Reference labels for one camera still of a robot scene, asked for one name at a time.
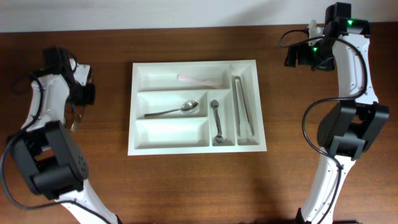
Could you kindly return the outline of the silver fork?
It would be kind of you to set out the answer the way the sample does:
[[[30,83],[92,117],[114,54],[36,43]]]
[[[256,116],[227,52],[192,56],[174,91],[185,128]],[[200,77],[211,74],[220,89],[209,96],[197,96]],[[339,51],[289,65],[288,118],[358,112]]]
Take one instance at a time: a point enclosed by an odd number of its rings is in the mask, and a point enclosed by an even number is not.
[[[81,113],[81,110],[75,105],[72,106],[72,113],[73,113],[73,122],[70,131],[74,133],[78,129],[82,121],[83,115]]]

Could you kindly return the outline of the pink plastic knife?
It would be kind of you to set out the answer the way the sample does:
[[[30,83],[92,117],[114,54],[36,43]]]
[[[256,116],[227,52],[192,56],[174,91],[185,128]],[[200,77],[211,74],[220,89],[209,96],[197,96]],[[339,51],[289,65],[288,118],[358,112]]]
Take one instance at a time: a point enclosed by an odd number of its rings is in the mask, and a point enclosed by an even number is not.
[[[191,76],[188,76],[188,75],[178,74],[177,75],[177,79],[180,80],[180,81],[183,81],[183,82],[201,84],[201,85],[208,86],[208,87],[211,87],[211,88],[216,88],[216,89],[217,88],[221,88],[220,84],[214,83],[214,82],[209,81],[209,80],[201,80],[201,79],[198,79],[198,78],[195,78],[195,77],[191,77]]]

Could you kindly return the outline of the silver spoon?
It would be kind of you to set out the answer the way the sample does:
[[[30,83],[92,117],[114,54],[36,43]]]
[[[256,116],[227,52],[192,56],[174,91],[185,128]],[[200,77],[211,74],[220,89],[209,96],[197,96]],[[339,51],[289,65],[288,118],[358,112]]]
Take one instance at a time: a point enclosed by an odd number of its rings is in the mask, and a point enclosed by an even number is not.
[[[157,116],[161,116],[164,114],[169,114],[173,112],[182,112],[183,114],[191,114],[195,112],[199,107],[199,102],[197,101],[186,101],[181,107],[177,109],[172,109],[172,110],[167,110],[167,111],[162,111],[162,112],[157,112],[157,113],[147,113],[144,115],[144,118],[153,118]]]

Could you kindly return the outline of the small dark teaspoon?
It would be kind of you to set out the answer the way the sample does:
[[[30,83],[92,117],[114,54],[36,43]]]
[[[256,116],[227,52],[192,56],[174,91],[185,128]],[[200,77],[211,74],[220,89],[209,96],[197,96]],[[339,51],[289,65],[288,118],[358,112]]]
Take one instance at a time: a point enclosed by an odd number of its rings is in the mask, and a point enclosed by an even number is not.
[[[233,146],[234,142],[230,139],[225,139],[223,136],[216,135],[213,138],[213,145],[214,146]]]

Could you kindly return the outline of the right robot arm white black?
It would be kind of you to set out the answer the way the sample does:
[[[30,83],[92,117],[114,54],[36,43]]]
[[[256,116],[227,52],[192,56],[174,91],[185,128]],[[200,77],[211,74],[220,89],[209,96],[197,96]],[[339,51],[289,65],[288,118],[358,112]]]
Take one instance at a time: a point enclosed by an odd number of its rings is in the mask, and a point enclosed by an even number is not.
[[[339,93],[336,98],[312,103],[303,114],[303,136],[320,154],[320,162],[310,195],[293,222],[333,223],[343,182],[385,125],[389,108],[379,104],[371,82],[369,22],[352,18],[350,3],[336,2],[328,6],[324,26],[311,21],[303,33],[308,37],[306,40],[286,46],[284,65],[336,70]],[[336,105],[321,120],[317,141],[312,143],[305,127],[307,116],[315,106],[332,101]]]

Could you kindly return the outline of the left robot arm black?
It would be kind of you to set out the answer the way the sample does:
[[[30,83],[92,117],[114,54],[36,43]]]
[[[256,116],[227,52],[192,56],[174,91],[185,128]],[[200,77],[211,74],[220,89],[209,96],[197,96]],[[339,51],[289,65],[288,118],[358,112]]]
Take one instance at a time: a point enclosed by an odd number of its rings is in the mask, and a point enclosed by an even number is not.
[[[93,190],[86,158],[71,136],[86,106],[95,102],[92,69],[61,47],[47,48],[43,56],[45,65],[27,76],[32,87],[29,114],[21,129],[7,140],[1,163],[11,155],[29,190],[49,202],[21,204],[2,176],[6,196],[21,210],[62,205],[80,223],[120,223]]]

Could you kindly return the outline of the white plastic cutlery tray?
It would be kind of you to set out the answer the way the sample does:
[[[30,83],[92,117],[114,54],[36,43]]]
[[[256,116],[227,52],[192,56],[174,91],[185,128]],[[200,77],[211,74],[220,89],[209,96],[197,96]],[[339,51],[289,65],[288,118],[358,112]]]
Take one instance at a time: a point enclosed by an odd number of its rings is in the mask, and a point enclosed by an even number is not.
[[[211,88],[183,82],[177,75],[188,75],[220,84]],[[239,100],[241,137],[237,135],[234,78],[240,76],[254,126],[254,136]],[[217,135],[215,115],[210,106],[219,103],[222,136],[233,146],[214,146]],[[157,113],[181,107],[186,101],[199,102],[191,114],[173,112],[153,118]],[[134,63],[132,66],[131,109],[128,155],[203,154],[265,152],[266,137],[255,60],[212,62]]]

